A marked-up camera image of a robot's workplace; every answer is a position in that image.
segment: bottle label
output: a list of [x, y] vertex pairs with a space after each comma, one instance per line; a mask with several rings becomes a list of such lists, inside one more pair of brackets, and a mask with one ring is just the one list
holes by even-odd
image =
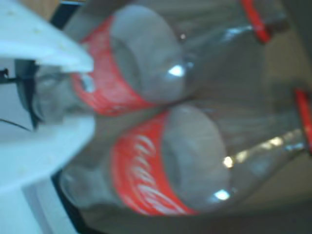
[[102, 115], [117, 116], [126, 112], [151, 107], [125, 81], [110, 46], [110, 17], [82, 43], [94, 58], [94, 71], [72, 74], [79, 97]]
[[168, 113], [124, 134], [112, 149], [114, 187], [123, 202], [143, 215], [194, 215], [170, 186], [161, 159]]
[[267, 28], [262, 21], [260, 14], [254, 7], [254, 0], [241, 0], [241, 4], [243, 5], [247, 17], [252, 24], [253, 29], [259, 40], [263, 43], [269, 42], [271, 40], [271, 35], [267, 31]]
[[310, 151], [310, 154], [312, 154], [312, 115], [310, 112], [309, 96], [308, 93], [301, 89], [295, 90], [295, 96], [299, 114], [301, 117], [301, 122], [308, 142], [308, 149]]

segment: plastic bottle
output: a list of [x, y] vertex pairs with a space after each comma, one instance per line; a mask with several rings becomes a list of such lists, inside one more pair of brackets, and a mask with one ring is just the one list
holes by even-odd
[[79, 208], [111, 203], [144, 215], [226, 208], [305, 150], [305, 136], [312, 142], [311, 105], [296, 95], [297, 104], [282, 93], [254, 107], [235, 97], [173, 107], [110, 142], [98, 166], [70, 164], [62, 190]]
[[[95, 69], [73, 74], [75, 88], [66, 92], [112, 116], [175, 102], [209, 83], [245, 45], [268, 42], [281, 22], [280, 0], [138, 0], [82, 42]], [[68, 76], [63, 80], [70, 82]], [[51, 94], [62, 96], [57, 89]]]

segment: black wire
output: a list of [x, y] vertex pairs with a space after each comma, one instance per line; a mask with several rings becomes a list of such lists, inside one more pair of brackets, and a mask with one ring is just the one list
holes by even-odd
[[26, 130], [26, 131], [28, 131], [28, 132], [32, 132], [30, 129], [25, 128], [24, 126], [21, 126], [21, 125], [19, 125], [19, 124], [17, 124], [17, 123], [13, 123], [13, 122], [7, 121], [7, 120], [5, 120], [5, 119], [0, 119], [0, 122], [5, 122], [5, 123], [8, 123], [8, 124], [14, 125], [14, 126], [16, 126], [16, 127], [22, 128], [22, 129], [24, 129], [24, 130]]

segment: coca-cola logo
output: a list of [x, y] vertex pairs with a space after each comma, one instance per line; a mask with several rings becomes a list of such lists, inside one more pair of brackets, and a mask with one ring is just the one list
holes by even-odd
[[131, 183], [132, 192], [136, 198], [144, 205], [148, 214], [148, 210], [154, 209], [164, 215], [181, 215], [186, 212], [177, 205], [172, 199], [166, 196], [163, 191], [162, 182], [159, 177], [156, 179], [157, 173], [164, 174], [159, 168], [159, 164], [155, 161], [161, 157], [156, 146], [146, 136], [137, 135], [135, 137], [134, 153], [135, 156], [130, 161], [127, 175]]

